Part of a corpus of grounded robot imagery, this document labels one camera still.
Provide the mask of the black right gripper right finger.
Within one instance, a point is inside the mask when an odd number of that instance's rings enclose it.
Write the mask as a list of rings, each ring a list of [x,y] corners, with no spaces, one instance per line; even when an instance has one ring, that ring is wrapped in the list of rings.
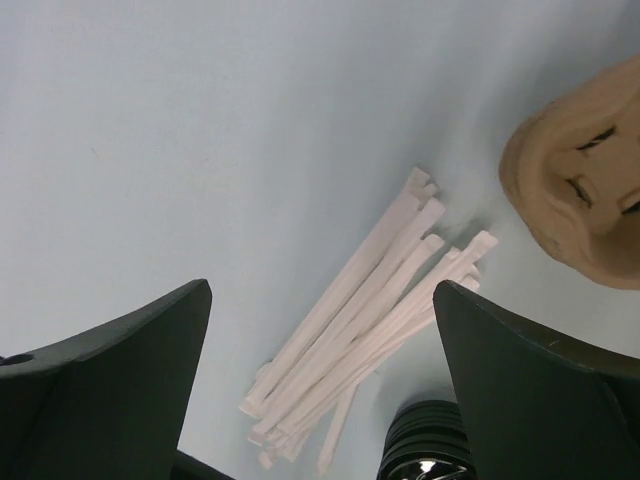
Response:
[[[453,281],[433,305],[479,478],[638,478],[638,359]]]

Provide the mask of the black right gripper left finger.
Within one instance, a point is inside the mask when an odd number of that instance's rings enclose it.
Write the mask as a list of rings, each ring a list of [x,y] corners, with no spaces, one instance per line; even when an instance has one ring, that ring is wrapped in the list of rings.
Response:
[[[212,292],[198,279],[80,334],[1,360],[4,479],[167,479]]]

